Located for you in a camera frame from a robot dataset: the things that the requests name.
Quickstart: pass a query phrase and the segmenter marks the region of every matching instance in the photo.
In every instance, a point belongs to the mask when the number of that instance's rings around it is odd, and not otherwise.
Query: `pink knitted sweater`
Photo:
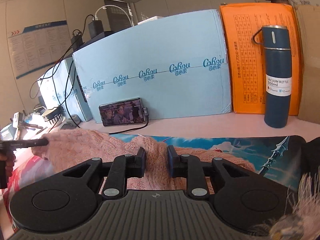
[[[167,170],[167,145],[153,138],[137,136],[129,143],[98,131],[75,129],[60,130],[43,135],[49,140],[49,145],[32,148],[32,153],[43,159],[48,159],[56,172],[63,171],[93,157],[102,158],[103,162],[111,162],[119,155],[137,154],[140,147],[146,150],[146,171],[142,179],[128,179],[128,189],[170,190],[185,189],[186,179],[169,176]],[[219,149],[203,150],[175,147],[178,155],[191,154],[203,162],[211,162],[214,157],[222,157],[250,171],[255,171],[252,163],[224,153]],[[207,178],[210,193],[212,185]]]

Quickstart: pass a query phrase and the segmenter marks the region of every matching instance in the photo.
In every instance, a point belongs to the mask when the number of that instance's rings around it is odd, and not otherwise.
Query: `orange box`
[[[290,115],[298,115],[302,88],[300,41],[293,8],[277,3],[237,3],[220,6],[231,74],[233,110],[264,114],[265,55],[252,36],[264,25],[287,26],[292,54]],[[262,42],[261,32],[256,36]]]

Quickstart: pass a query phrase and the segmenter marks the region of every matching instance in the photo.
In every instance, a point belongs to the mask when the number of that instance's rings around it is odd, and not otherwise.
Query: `power adapter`
[[[73,51],[76,51],[77,49],[79,49],[79,47],[81,45],[83,45],[83,41],[82,41],[82,35],[78,34],[78,35],[74,35],[71,38],[71,44],[72,44],[72,49]]]
[[[94,20],[88,24],[89,27],[89,33],[90,37],[93,39],[95,36],[97,36],[100,33],[103,33],[103,25],[102,21],[100,20]]]

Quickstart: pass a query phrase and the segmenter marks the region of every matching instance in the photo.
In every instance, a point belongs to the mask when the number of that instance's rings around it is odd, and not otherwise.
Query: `paper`
[[[264,114],[266,66],[263,46],[252,36],[264,25],[284,25],[289,30],[292,55],[290,115],[299,112],[301,96],[301,54],[299,33],[291,6],[277,3],[238,3],[220,6],[227,39],[232,80],[233,110]],[[262,42],[261,32],[255,37]]]
[[[71,46],[67,21],[24,28],[8,38],[11,63],[16,79],[54,64]]]

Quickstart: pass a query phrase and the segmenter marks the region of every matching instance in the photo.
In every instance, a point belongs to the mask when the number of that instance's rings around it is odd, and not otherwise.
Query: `black gripper base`
[[[192,200],[182,190],[129,190],[106,200],[91,220],[61,233],[41,234],[20,229],[10,240],[266,240],[249,236],[226,224],[209,203]]]

